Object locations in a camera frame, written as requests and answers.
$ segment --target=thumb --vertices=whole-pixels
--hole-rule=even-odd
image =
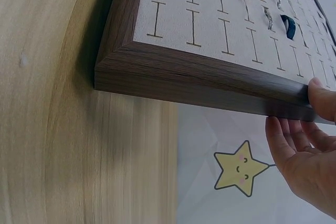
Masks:
[[[315,112],[331,122],[336,122],[336,92],[324,89],[318,78],[313,78],[308,86],[309,102]]]

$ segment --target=white mat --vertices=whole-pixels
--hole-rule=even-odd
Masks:
[[[297,198],[276,167],[254,178],[250,197],[236,186],[215,190],[222,172],[214,157],[216,152],[234,154],[248,140],[254,159],[274,163],[265,137],[264,116],[191,105],[180,105],[179,113],[178,224],[334,223]],[[333,125],[321,128],[336,134]],[[245,173],[252,175],[250,160],[246,165],[240,159],[237,156],[237,163],[232,162],[230,168],[239,165],[244,169],[242,178]]]

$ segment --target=wood grain edge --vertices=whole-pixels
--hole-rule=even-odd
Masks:
[[[304,84],[234,63],[135,41],[106,57],[96,69],[143,74],[310,107]]]
[[[96,63],[132,41],[139,5],[140,0],[113,0]]]
[[[96,72],[97,89],[210,108],[329,123],[307,106],[124,71]]]

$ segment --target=fingernail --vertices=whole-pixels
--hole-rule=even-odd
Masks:
[[[317,77],[311,79],[310,82],[313,83],[313,84],[315,84],[315,85],[317,85],[317,86],[319,86],[319,87],[321,87],[321,88],[323,88],[323,84],[322,84],[322,82],[321,82],[321,81],[319,80],[319,78],[317,78]]]

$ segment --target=yellow star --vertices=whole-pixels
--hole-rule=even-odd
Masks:
[[[252,157],[248,140],[234,154],[216,152],[214,156],[222,169],[215,189],[236,186],[247,197],[252,195],[255,176],[270,167]]]

